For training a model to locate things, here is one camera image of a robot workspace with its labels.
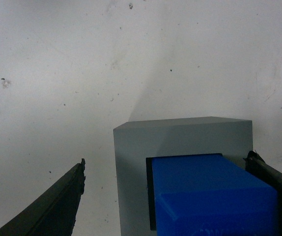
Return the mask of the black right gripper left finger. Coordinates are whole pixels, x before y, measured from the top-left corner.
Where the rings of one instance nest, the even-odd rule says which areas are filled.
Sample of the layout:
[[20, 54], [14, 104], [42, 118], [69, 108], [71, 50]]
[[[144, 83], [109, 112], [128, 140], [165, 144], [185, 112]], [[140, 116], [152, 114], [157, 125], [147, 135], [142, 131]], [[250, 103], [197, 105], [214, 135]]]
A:
[[85, 191], [85, 160], [0, 228], [0, 236], [70, 236]]

